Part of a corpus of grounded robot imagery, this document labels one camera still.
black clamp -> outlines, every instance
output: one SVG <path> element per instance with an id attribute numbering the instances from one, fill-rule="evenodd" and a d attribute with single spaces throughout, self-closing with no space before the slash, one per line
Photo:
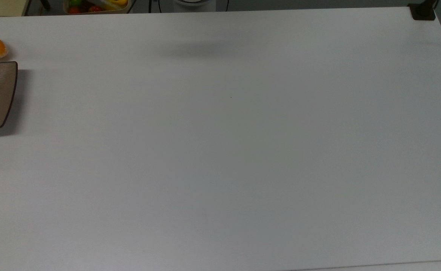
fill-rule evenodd
<path id="1" fill-rule="evenodd" d="M 408 4 L 408 7 L 411 10 L 413 19 L 417 21 L 434 21 L 436 18 L 434 9 L 438 2 L 439 0 L 425 0 L 421 4 Z"/>

fruit basket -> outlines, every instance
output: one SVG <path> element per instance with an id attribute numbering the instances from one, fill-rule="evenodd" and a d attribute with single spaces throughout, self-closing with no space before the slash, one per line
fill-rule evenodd
<path id="1" fill-rule="evenodd" d="M 78 14 L 124 14 L 130 10 L 132 0 L 63 0 L 63 11 Z"/>

yellow fruit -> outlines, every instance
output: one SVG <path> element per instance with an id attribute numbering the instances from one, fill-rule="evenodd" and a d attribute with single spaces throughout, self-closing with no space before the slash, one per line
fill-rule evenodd
<path id="1" fill-rule="evenodd" d="M 127 5 L 128 0 L 110 0 L 110 2 L 115 5 L 124 6 Z"/>

table surface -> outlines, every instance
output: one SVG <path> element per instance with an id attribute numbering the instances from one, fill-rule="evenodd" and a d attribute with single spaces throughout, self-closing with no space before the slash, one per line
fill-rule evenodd
<path id="1" fill-rule="evenodd" d="M 20 69 L 0 129 L 0 270 L 441 260 L 437 20 L 18 17 L 0 38 Z"/>
<path id="2" fill-rule="evenodd" d="M 29 0 L 0 0 L 0 16 L 23 16 Z"/>

green fruit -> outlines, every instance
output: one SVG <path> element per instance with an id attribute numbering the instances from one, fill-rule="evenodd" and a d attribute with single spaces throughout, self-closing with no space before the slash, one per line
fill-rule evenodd
<path id="1" fill-rule="evenodd" d="M 76 6 L 79 6 L 79 5 L 81 5 L 81 2 L 82 2 L 83 0 L 69 0 L 69 6 L 70 7 L 76 7 Z"/>

